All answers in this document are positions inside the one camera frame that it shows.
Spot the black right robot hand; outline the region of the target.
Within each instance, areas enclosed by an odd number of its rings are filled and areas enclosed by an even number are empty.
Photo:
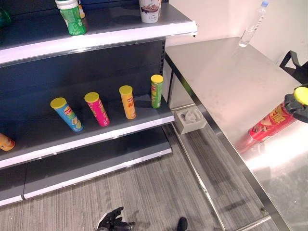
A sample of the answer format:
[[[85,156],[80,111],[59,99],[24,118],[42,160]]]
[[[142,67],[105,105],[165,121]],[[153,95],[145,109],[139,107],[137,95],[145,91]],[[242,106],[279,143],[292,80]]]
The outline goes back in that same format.
[[[308,122],[308,85],[304,84],[294,89],[292,94],[286,94],[284,105],[288,113],[295,119]]]

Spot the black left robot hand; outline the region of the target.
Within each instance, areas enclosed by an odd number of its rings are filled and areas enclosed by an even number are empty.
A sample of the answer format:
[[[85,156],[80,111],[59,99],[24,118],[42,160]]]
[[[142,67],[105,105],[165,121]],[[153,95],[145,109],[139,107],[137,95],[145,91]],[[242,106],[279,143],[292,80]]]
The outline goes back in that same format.
[[[132,231],[135,228],[135,222],[124,222],[121,215],[123,206],[104,214],[96,228],[97,231]]]

